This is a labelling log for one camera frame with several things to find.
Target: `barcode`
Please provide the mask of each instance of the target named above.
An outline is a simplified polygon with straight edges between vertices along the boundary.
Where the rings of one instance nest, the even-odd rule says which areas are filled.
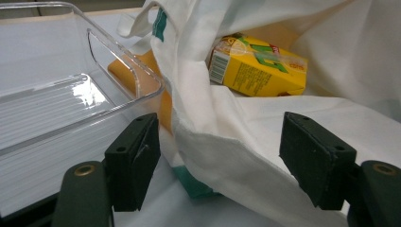
[[[212,57],[212,63],[210,65],[210,70],[209,70],[210,80],[220,84],[223,83],[225,71],[227,69],[229,60],[230,56],[214,51]]]

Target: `white cloth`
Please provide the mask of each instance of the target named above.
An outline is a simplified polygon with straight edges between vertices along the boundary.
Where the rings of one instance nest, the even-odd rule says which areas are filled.
[[[143,34],[154,4],[166,13],[166,27],[156,25],[162,33],[150,43],[173,100],[173,136],[201,182],[283,226],[346,226],[340,212],[313,207],[278,157],[285,111],[335,133],[357,150],[358,164],[401,166],[401,125],[394,120],[399,1],[147,1],[131,34]],[[315,96],[236,97],[210,85],[205,59],[216,38],[278,22],[303,33],[293,50],[309,59],[307,93]]]

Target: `yellow box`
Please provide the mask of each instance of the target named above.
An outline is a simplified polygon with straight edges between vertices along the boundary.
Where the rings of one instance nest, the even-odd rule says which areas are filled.
[[[306,59],[236,33],[213,49],[209,76],[246,96],[295,96],[305,89],[306,70]]]

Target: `plastic tray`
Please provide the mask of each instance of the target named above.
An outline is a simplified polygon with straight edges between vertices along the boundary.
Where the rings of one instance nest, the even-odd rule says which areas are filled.
[[[136,93],[107,66],[132,71]],[[164,85],[67,3],[0,4],[0,214],[60,189],[66,169],[103,159],[136,117],[157,112]]]

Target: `transparent bin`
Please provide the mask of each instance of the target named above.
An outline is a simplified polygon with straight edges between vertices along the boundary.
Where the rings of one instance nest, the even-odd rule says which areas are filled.
[[[107,66],[120,60],[135,94]],[[128,124],[157,112],[163,82],[71,4],[0,4],[0,214],[59,191],[104,158]]]

